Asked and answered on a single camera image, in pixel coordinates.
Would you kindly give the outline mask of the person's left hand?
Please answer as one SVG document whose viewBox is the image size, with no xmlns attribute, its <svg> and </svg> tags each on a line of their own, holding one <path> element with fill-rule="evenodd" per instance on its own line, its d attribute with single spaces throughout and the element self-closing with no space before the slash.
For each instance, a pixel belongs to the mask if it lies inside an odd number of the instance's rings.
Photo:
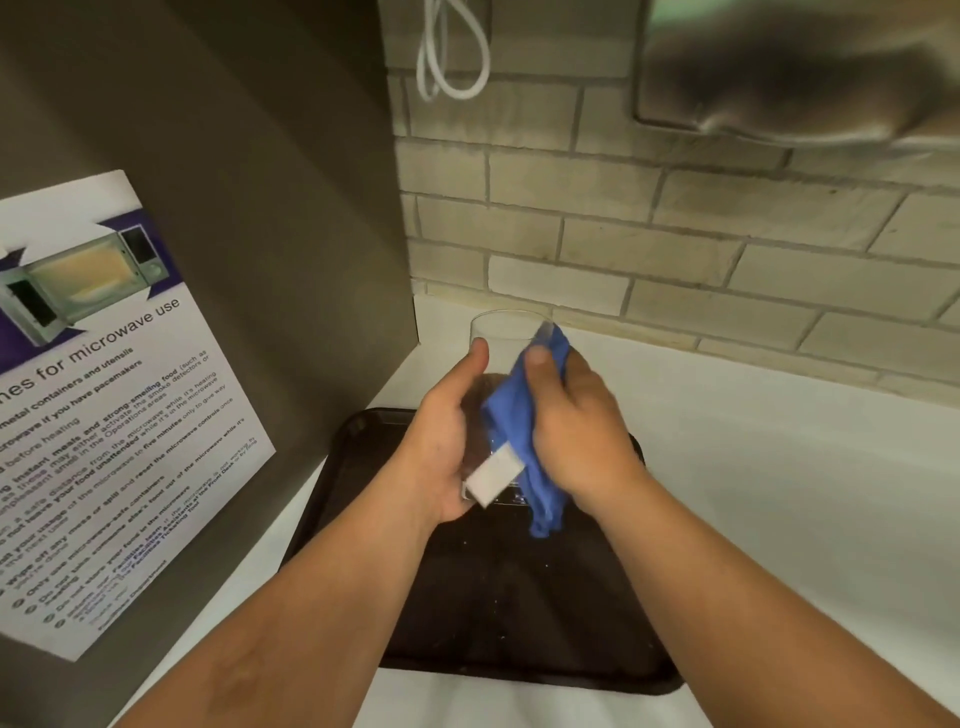
<svg viewBox="0 0 960 728">
<path fill-rule="evenodd" d="M 435 416 L 432 387 L 391 459 L 398 481 L 413 494 L 416 510 L 430 528 L 457 520 L 470 508 L 461 495 L 466 439 L 462 406 L 451 417 Z"/>
</svg>

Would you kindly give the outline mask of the person's right hand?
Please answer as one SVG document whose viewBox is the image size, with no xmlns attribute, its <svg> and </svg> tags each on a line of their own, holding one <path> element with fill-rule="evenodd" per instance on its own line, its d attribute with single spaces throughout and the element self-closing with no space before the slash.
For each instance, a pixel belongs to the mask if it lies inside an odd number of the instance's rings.
<svg viewBox="0 0 960 728">
<path fill-rule="evenodd" d="M 576 349 L 571 349 L 561 382 L 567 413 L 550 443 L 535 451 L 547 474 L 577 506 L 597 516 L 649 472 L 636 453 L 617 399 L 599 373 Z"/>
</svg>

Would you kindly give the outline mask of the clear drinking glass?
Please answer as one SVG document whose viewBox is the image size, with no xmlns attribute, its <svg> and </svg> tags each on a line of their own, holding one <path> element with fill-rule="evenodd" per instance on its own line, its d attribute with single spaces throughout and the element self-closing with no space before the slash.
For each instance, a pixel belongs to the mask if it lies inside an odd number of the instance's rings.
<svg viewBox="0 0 960 728">
<path fill-rule="evenodd" d="M 488 347 L 485 371 L 462 400 L 466 419 L 462 458 L 462 497 L 482 508 L 506 503 L 519 488 L 524 465 L 505 440 L 491 432 L 484 402 L 503 384 L 528 345 L 548 340 L 554 328 L 546 316 L 528 310 L 500 309 L 481 313 L 470 323 L 470 341 L 481 338 Z"/>
</svg>

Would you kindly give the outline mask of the blue cleaning cloth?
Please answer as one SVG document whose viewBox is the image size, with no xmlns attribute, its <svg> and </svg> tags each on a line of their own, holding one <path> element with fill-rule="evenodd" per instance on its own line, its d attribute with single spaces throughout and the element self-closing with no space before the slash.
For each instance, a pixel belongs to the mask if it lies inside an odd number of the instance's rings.
<svg viewBox="0 0 960 728">
<path fill-rule="evenodd" d="M 562 528 L 569 497 L 547 473 L 534 444 L 536 406 L 524 368 L 526 350 L 534 345 L 546 348 L 557 372 L 561 376 L 566 373 L 570 341 L 557 324 L 545 321 L 520 349 L 506 378 L 486 397 L 481 411 L 490 443 L 495 448 L 510 445 L 523 465 L 517 482 L 532 512 L 530 533 L 543 539 Z"/>
</svg>

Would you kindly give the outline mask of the person's right forearm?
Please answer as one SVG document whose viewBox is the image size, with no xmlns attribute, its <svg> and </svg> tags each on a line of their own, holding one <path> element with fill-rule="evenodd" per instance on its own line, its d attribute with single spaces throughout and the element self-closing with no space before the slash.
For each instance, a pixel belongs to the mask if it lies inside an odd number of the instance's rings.
<svg viewBox="0 0 960 728">
<path fill-rule="evenodd" d="M 644 471 L 581 499 L 715 728 L 960 728 Z"/>
</svg>

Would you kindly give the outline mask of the person's left forearm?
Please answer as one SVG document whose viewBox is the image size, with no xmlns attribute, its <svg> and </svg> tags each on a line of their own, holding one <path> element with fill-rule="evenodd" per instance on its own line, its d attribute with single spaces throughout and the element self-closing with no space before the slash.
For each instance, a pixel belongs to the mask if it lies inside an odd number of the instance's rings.
<svg viewBox="0 0 960 728">
<path fill-rule="evenodd" d="M 116 728 L 352 728 L 441 519 L 382 470 Z"/>
</svg>

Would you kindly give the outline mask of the black plastic tray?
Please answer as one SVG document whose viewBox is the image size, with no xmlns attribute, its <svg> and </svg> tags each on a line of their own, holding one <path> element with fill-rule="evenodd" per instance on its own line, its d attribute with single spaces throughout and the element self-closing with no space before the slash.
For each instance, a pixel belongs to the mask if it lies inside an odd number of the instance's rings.
<svg viewBox="0 0 960 728">
<path fill-rule="evenodd" d="M 519 492 L 437 527 L 380 667 L 677 691 L 685 680 L 596 521 L 569 504 L 558 532 L 534 538 Z"/>
</svg>

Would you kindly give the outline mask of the grey cabinet side panel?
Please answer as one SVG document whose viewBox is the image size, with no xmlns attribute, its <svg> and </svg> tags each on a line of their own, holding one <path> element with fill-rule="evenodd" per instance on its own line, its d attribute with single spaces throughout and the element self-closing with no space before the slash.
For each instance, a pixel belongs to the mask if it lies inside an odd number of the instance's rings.
<svg viewBox="0 0 960 728">
<path fill-rule="evenodd" d="M 378 0 L 0 0 L 0 197 L 115 170 L 276 452 L 1 728 L 107 728 L 418 343 Z"/>
</svg>

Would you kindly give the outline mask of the white printed notice poster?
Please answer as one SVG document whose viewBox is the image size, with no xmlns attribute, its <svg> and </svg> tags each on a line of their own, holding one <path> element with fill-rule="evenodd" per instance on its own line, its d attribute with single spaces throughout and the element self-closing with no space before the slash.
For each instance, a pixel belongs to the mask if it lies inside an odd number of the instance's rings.
<svg viewBox="0 0 960 728">
<path fill-rule="evenodd" d="M 125 172 L 0 200 L 0 635 L 76 662 L 275 452 Z"/>
</svg>

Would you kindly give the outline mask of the stainless steel wall dispenser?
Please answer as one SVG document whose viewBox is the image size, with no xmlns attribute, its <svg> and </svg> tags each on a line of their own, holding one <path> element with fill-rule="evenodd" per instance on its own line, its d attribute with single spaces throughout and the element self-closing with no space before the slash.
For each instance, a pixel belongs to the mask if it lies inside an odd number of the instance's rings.
<svg viewBox="0 0 960 728">
<path fill-rule="evenodd" d="M 960 150 L 960 0 L 643 0 L 630 114 L 783 147 Z"/>
</svg>

